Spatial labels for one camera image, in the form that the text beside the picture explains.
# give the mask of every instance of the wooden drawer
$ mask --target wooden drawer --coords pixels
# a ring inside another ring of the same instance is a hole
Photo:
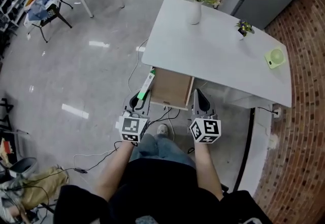
[[[151,102],[166,107],[187,110],[194,77],[155,68]]]

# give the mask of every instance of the shiny floor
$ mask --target shiny floor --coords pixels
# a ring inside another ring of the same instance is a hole
[[[27,29],[21,25],[5,52],[0,74],[2,91],[15,105],[10,114],[14,127],[30,133],[20,136],[24,154],[36,157],[40,170],[54,164],[70,168],[75,154],[114,149],[119,140],[115,122],[129,93],[127,80],[137,61],[136,49],[149,37],[164,0],[124,0],[123,9],[116,0],[86,0],[93,18],[79,0],[64,1],[74,7],[61,8],[73,28],[55,19],[44,27],[49,39],[45,43],[38,29],[28,40]],[[149,72],[139,54],[139,65],[130,80],[132,90],[142,86]],[[211,151],[221,182],[232,190],[244,153],[249,110],[223,104],[214,84],[202,89],[214,95],[222,120],[222,137],[211,145]],[[161,106],[150,107],[152,120],[163,113]],[[175,142],[186,152],[193,146],[188,118],[190,111],[181,111],[172,120]],[[156,127],[154,124],[148,131],[155,133]],[[76,157],[76,167],[89,168],[102,158]],[[82,177],[70,170],[71,183],[91,190],[89,185],[104,164]]]

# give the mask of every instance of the electrical outlet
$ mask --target electrical outlet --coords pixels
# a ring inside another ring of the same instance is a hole
[[[278,114],[273,114],[274,118],[279,118],[281,116],[281,108],[273,110],[273,112],[277,112]]]

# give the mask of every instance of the red brick wall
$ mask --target red brick wall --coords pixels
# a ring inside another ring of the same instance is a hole
[[[272,124],[256,202],[274,223],[317,223],[325,211],[325,0],[294,0],[266,32],[287,46],[292,108]]]

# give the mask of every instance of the white sneaker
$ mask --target white sneaker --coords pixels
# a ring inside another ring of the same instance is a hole
[[[161,124],[160,126],[158,126],[157,129],[157,134],[161,134],[161,135],[165,135],[168,136],[168,126],[166,124]]]

